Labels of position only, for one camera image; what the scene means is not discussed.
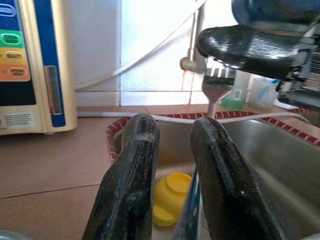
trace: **countertop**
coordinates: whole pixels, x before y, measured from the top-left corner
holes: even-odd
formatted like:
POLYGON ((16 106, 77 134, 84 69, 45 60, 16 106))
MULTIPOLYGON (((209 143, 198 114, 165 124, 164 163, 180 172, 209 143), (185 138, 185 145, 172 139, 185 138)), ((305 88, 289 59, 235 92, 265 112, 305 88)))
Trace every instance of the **countertop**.
MULTIPOLYGON (((177 114, 207 112, 207 105, 83 107, 80 111, 177 114)), ((218 107, 218 111, 228 111, 218 107)), ((245 106, 244 111, 261 113, 245 106)), ((283 112, 274 107, 269 112, 283 112)), ((117 117, 80 118, 78 127, 53 135, 0 136, 0 229, 35 240, 79 240, 100 181, 111 166, 105 130, 117 117)), ((320 128, 281 119, 320 138, 320 128)))

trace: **appliance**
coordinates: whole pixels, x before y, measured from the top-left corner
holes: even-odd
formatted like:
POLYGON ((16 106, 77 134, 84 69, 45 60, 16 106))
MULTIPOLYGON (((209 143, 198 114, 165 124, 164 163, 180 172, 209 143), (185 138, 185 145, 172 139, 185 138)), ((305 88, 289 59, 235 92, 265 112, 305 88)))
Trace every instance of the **appliance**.
POLYGON ((64 0, 0 0, 0 135, 77 126, 64 0))

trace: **red sink trim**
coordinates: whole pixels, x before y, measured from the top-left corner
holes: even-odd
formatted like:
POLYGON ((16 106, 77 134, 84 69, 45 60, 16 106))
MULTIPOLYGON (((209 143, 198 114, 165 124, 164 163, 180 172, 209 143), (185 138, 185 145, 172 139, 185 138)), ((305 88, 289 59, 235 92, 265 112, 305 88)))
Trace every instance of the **red sink trim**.
MULTIPOLYGON (((307 110, 307 109, 303 109, 303 108, 298 108, 298 109, 294 109, 294 111, 291 110, 290 112, 312 113, 315 111, 307 110)), ((207 113, 205 113, 205 112, 195 112, 195 113, 164 114, 162 116, 170 117, 170 118, 177 118, 177 119, 198 119, 198 118, 204 117, 206 115, 207 115, 207 113)), ((215 116, 217 119, 246 117, 246 116, 252 116, 252 115, 256 115, 256 113, 250 112, 250 111, 218 111, 215 113, 215 116)), ((108 151, 109 151, 112 163, 114 163, 118 157, 118 152, 117 152, 117 148, 116 148, 114 135, 116 132, 120 131, 121 129, 123 129, 126 126, 129 119, 130 119, 130 117, 123 117, 123 118, 115 121, 111 125, 109 125, 106 129, 106 143, 107 143, 107 147, 108 147, 108 151)), ((300 131, 297 128, 294 128, 293 126, 290 126, 290 125, 288 125, 278 119, 272 118, 272 117, 266 117, 266 118, 263 118, 262 120, 264 120, 265 122, 272 124, 278 128, 281 128, 284 131, 295 135, 297 138, 300 138, 300 139, 320 148, 320 139, 318 139, 314 136, 308 135, 307 133, 300 131)))

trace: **plastic bottle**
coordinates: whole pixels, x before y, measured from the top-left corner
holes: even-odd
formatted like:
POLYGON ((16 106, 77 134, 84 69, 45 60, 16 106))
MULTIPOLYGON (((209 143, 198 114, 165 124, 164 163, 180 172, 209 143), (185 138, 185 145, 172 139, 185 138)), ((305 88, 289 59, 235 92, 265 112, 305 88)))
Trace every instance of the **plastic bottle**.
POLYGON ((220 105, 231 110, 241 110, 246 100, 250 77, 250 73, 237 70, 232 91, 221 100, 220 105))

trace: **white container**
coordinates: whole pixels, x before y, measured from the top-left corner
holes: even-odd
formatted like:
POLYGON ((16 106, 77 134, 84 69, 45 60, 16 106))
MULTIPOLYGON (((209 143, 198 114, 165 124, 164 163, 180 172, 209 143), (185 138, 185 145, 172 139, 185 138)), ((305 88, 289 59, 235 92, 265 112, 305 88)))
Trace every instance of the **white container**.
POLYGON ((252 80, 252 89, 249 105, 260 109, 271 109, 277 97, 278 82, 266 77, 255 77, 252 80))

